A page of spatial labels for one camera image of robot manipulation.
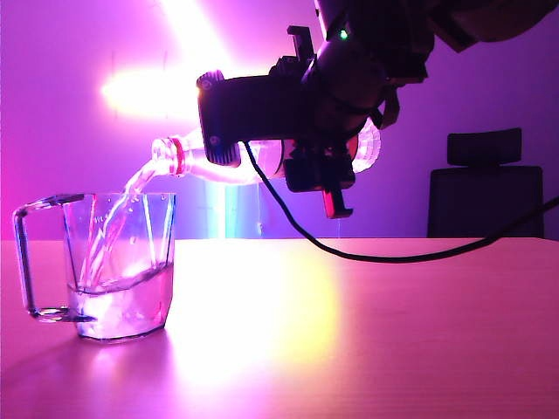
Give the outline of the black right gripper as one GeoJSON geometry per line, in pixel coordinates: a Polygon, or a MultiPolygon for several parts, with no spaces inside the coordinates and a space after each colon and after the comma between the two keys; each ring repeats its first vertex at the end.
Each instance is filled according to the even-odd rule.
{"type": "Polygon", "coordinates": [[[273,101],[278,107],[273,119],[281,127],[268,137],[305,146],[297,146],[283,162],[289,190],[320,191],[326,217],[346,218],[353,210],[342,191],[355,184],[355,173],[345,144],[393,89],[383,63],[361,43],[326,42],[314,55],[307,26],[289,25],[286,32],[296,56],[279,58],[269,71],[290,79],[290,89],[284,100],[273,101]]]}

